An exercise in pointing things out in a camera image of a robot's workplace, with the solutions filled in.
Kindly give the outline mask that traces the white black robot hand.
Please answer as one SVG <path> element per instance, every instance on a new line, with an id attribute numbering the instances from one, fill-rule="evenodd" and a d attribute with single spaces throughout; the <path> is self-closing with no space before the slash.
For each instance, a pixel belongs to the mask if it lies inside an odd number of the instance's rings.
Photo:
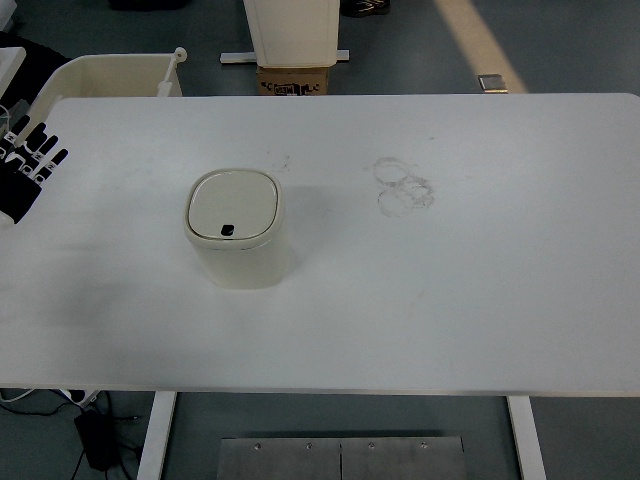
<path id="1" fill-rule="evenodd" d="M 68 155 L 68 150 L 62 148 L 47 158 L 58 137 L 45 132 L 44 122 L 38 123 L 18 143 L 18 135 L 30 120 L 28 115 L 22 116 L 1 137 L 1 213 L 14 224 L 28 213 L 42 192 L 42 185 Z"/>

